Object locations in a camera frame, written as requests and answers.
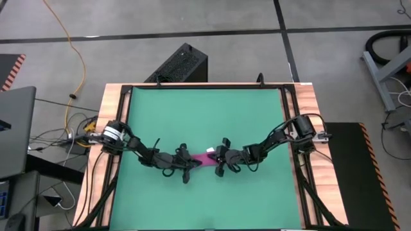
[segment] metal bracket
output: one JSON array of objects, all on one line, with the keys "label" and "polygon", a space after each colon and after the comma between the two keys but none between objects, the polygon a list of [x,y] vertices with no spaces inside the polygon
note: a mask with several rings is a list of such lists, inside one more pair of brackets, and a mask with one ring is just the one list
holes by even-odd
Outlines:
[{"label": "metal bracket", "polygon": [[[290,132],[290,135],[295,139],[297,138],[297,132]],[[320,142],[322,144],[326,144],[328,143],[328,134],[324,131],[318,132],[317,134],[315,134],[314,138],[313,138],[313,142]]]}]

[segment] green table surface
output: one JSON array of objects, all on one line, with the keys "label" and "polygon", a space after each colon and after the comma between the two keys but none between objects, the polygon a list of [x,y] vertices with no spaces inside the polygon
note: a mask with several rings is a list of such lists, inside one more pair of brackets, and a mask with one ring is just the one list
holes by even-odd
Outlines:
[{"label": "green table surface", "polygon": [[[275,89],[134,88],[128,124],[146,146],[175,154],[181,143],[190,154],[221,145],[231,148],[261,142],[283,122],[279,91]],[[220,178],[214,167],[166,178],[160,169],[142,166],[126,152],[110,222],[111,230],[181,230],[301,228],[297,195],[287,145],[272,150],[253,173],[227,168]]]}]

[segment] magenta cloth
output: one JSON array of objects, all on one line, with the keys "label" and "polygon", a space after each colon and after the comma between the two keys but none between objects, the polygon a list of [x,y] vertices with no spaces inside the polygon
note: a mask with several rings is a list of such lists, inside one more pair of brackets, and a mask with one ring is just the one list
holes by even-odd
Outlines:
[{"label": "magenta cloth", "polygon": [[192,155],[191,157],[193,157],[196,160],[199,160],[202,162],[201,166],[214,166],[217,165],[217,162],[215,162],[213,159],[208,158],[208,154],[213,154],[214,152],[208,152],[208,153],[203,153],[203,154],[198,154],[198,155]]}]

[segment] wooden edge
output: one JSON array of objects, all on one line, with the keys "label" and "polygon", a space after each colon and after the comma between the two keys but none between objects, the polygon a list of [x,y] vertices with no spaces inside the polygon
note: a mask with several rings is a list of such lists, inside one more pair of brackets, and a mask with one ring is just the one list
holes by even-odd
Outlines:
[{"label": "wooden edge", "polygon": [[[290,82],[269,82],[265,84],[293,84],[293,85],[313,85],[312,83],[290,83]],[[157,86],[156,83],[108,83],[107,85],[133,85],[135,87],[147,87],[147,86]],[[261,85],[260,83],[236,83],[236,82],[216,82],[216,83],[161,83],[161,86],[207,86],[207,85],[250,85],[250,86],[258,86]]]},{"label": "wooden edge", "polygon": [[[300,109],[300,114],[316,113],[320,114],[320,110],[317,104],[317,99],[315,97],[315,92],[313,86],[306,84],[295,85],[295,91],[298,98],[298,104]],[[291,97],[287,97],[288,106],[293,108]],[[317,132],[324,131],[324,126],[322,120],[319,117],[310,116],[311,122]],[[317,150],[321,151],[323,154],[331,158],[329,152],[328,144],[315,143]],[[342,223],[348,224],[347,216],[345,214],[344,204],[342,203],[342,197],[340,194],[340,189],[337,182],[337,176],[334,171],[333,164],[322,155],[313,152],[310,155],[310,162],[312,166],[312,171],[314,175],[314,181],[317,189],[317,194],[319,198],[324,202],[329,211]],[[303,167],[303,173],[306,176],[305,167]],[[310,213],[311,224],[316,224],[316,216],[314,211],[314,204],[309,194],[306,192],[308,210]]]},{"label": "wooden edge", "polygon": [[[100,111],[98,114],[98,120],[96,124],[96,131],[101,132],[104,129],[104,126],[107,124],[109,120],[116,118],[118,103],[120,99],[120,92],[121,92],[122,85],[106,85],[104,90],[104,95],[101,100]],[[100,154],[101,145],[97,144],[94,145],[90,149],[89,153],[89,161],[87,164],[87,174],[84,176],[82,189],[80,191],[80,195],[78,197],[78,203],[76,208],[76,213],[74,215],[74,223],[73,226],[81,223],[85,217],[87,216],[88,212],[87,209],[90,205],[92,206],[99,200],[101,196],[101,191],[103,187],[103,181],[105,177],[105,170],[107,168],[108,162],[108,155],[102,155],[97,163],[95,173],[94,173],[94,180],[93,180],[93,189],[92,189],[92,196],[90,203],[90,190],[91,190],[91,174],[94,165],[96,164],[96,159]],[[88,178],[89,185],[86,186],[86,178]]]}]

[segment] black computer tower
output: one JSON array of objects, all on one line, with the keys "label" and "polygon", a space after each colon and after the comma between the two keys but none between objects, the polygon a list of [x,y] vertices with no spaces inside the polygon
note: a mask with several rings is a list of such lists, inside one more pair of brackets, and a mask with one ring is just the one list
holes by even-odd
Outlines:
[{"label": "black computer tower", "polygon": [[208,82],[208,56],[185,43],[144,82]]}]

